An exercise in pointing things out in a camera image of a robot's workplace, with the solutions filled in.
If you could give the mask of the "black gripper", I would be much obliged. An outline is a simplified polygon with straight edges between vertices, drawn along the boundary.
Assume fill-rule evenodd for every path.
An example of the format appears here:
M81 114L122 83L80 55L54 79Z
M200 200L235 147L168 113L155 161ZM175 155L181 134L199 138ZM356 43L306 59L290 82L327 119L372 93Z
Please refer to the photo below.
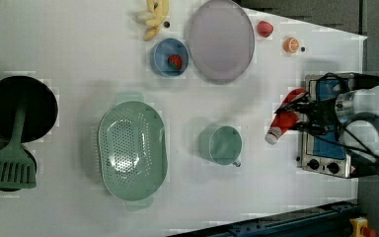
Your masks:
M302 112L306 110L307 121L297 122L290 130L307 131L312 135L325 135L338 128L339 120L335 111L335 99L315 101L310 105L310 95L300 93L291 96L287 103L282 103L276 114L285 112Z

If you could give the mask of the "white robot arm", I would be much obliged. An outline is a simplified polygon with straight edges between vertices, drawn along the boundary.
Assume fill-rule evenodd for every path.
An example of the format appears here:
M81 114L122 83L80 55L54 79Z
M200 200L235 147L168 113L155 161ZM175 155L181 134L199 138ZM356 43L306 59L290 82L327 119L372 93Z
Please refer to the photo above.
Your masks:
M275 111L265 140L274 144L287 130L342 148L357 164L350 172L367 169L379 176L379 85L358 90L340 85L324 100L295 89Z

